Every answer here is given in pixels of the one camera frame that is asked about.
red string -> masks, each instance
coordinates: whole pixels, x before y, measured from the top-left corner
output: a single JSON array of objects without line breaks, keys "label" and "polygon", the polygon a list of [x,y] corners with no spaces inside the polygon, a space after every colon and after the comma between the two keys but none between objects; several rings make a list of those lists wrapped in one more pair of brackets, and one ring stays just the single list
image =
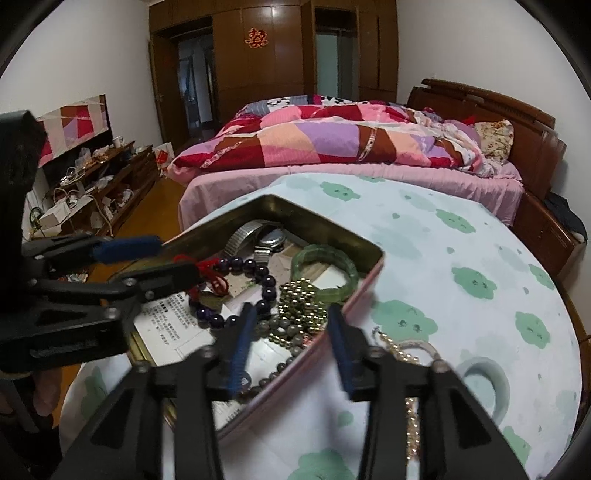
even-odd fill
[{"label": "red string", "polygon": [[[214,258],[212,260],[204,260],[201,262],[197,262],[194,258],[184,254],[177,255],[173,258],[173,262],[184,261],[193,262],[195,264],[195,266],[199,269],[199,273],[201,274],[201,276],[204,277],[206,281],[208,281],[211,285],[211,288],[215,295],[217,295],[218,297],[225,297],[226,295],[228,295],[230,289],[228,281],[213,269],[213,267],[219,261],[218,258]],[[191,290],[189,290],[189,292],[187,292],[187,294],[191,297],[191,299],[198,300],[199,288],[193,287],[191,288]]]}]

plastic bag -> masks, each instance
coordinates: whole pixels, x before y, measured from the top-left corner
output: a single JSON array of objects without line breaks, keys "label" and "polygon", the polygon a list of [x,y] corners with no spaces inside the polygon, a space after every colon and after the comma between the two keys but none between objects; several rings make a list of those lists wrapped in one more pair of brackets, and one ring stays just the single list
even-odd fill
[{"label": "plastic bag", "polygon": [[88,148],[81,148],[78,159],[75,162],[76,171],[82,171],[92,165],[92,156]]}]

round table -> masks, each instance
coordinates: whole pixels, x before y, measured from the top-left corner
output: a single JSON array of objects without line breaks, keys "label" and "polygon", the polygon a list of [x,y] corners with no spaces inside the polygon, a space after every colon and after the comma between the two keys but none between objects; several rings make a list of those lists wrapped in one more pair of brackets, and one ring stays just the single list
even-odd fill
[{"label": "round table", "polygon": [[[581,390],[579,347],[550,277],[505,225],[470,200],[337,174],[282,177],[199,223],[265,194],[302,205],[379,245],[385,266],[373,301],[356,308],[358,324],[367,334],[379,325],[393,340],[429,341],[453,367],[475,356],[495,361],[510,386],[499,429],[530,478],[550,471],[574,428]],[[101,393],[110,391],[128,368],[125,356],[83,367],[64,405],[63,443],[72,440]],[[466,383],[492,412],[491,384],[474,376]],[[327,357],[264,418],[222,446],[226,479],[353,480],[367,412],[367,404],[348,401],[336,364]],[[171,461],[168,449],[164,464],[170,474]],[[408,477],[418,478],[415,462]]]}]

watch face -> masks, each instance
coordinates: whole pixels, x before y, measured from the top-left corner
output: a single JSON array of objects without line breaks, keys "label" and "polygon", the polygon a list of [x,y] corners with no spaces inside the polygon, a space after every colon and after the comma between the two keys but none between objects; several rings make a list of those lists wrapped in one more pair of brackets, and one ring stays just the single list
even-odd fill
[{"label": "watch face", "polygon": [[285,242],[285,234],[280,228],[276,228],[270,233],[263,236],[259,241],[259,247],[277,248]]}]

floral pillowcase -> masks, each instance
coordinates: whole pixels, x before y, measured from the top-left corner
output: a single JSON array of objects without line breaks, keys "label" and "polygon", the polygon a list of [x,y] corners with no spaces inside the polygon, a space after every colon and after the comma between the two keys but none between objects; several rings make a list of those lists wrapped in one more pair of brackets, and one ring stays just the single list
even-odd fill
[{"label": "floral pillowcase", "polygon": [[481,149],[484,156],[499,165],[509,161],[509,154],[515,139],[515,130],[509,120],[500,122],[479,122],[474,129],[482,140]]}]

